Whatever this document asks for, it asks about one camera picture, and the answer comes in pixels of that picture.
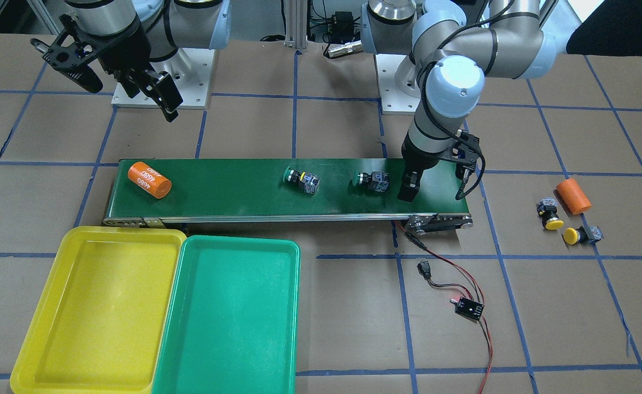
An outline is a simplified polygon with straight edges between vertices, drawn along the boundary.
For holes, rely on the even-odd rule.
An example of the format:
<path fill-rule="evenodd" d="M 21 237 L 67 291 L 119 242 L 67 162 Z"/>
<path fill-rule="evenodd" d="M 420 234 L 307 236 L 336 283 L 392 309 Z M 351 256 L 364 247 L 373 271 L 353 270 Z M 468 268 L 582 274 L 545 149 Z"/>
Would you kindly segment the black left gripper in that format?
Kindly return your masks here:
<path fill-rule="evenodd" d="M 477 170 L 477 160 L 483 160 L 483 154 L 477 137 L 461 133 L 444 140 L 428 138 L 419 131 L 407 133 L 401 155 L 405 169 L 401 176 L 398 199 L 411 204 L 419 193 L 419 185 L 424 170 L 434 167 L 439 160 L 447 160 L 456 164 L 454 174 L 459 179 L 459 187 L 454 199 L 463 200 L 477 187 L 477 182 L 469 189 L 469 177 Z"/>

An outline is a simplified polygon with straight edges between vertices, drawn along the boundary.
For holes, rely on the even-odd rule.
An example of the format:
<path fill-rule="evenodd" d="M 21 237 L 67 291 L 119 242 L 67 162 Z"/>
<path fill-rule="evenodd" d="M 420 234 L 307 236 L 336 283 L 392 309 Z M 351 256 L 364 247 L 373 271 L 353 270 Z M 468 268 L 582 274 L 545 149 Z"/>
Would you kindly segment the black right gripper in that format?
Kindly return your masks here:
<path fill-rule="evenodd" d="M 107 74 L 124 87 L 129 97 L 143 92 L 161 109 L 165 120 L 178 117 L 183 98 L 168 72 L 156 72 L 149 64 L 150 46 L 138 16 L 126 30 L 106 37 L 88 33 L 68 14 L 60 17 L 63 30 L 44 47 L 44 61 L 90 93 L 103 89 L 103 82 L 89 67 L 98 60 Z"/>

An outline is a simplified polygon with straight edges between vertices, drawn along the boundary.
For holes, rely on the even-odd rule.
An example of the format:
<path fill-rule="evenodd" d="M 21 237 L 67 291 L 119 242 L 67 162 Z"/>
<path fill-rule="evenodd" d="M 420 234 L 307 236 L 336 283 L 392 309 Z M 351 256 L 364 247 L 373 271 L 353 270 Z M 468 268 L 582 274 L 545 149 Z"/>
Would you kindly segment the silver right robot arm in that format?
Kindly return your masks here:
<path fill-rule="evenodd" d="M 90 93 L 103 90 L 98 62 L 130 98 L 139 93 L 167 122 L 178 117 L 178 82 L 192 72 L 184 50 L 219 50 L 231 33 L 229 1 L 68 1 L 52 43 L 31 45 L 53 70 Z"/>

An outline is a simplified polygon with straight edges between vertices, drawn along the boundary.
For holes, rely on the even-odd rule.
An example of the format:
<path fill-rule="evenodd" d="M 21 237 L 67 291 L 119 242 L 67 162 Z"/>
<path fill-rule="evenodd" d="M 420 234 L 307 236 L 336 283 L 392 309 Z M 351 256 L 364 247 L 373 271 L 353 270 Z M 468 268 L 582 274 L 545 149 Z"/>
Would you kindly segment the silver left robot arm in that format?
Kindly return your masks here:
<path fill-rule="evenodd" d="M 486 168 L 478 138 L 460 127 L 480 100 L 485 80 L 539 78 L 558 55 L 556 38 L 541 29 L 538 1 L 491 1 L 489 16 L 468 22 L 452 1 L 368 1 L 361 11 L 367 53 L 406 55 L 419 103 L 401 155 L 398 199 L 412 202 L 424 171 L 442 160 L 456 165 L 456 199 L 478 186 Z"/>

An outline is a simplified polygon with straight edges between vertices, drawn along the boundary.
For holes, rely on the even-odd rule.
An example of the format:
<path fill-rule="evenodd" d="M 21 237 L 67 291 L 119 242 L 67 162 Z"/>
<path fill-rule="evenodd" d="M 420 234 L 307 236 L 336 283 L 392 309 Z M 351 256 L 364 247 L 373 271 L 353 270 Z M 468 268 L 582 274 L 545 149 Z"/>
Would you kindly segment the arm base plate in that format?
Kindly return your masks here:
<path fill-rule="evenodd" d="M 173 77 L 174 84 L 183 98 L 178 109 L 208 107 L 209 88 L 217 54 L 217 50 L 179 48 L 170 59 L 151 63 L 157 72 L 165 71 Z M 159 109 L 158 105 L 142 92 L 134 98 L 128 97 L 121 85 L 115 88 L 111 103 L 123 108 Z"/>
<path fill-rule="evenodd" d="M 461 119 L 476 107 L 485 83 L 476 62 L 453 51 L 415 62 L 381 54 L 376 67 L 384 114 L 406 114 L 424 103 L 434 114 Z"/>

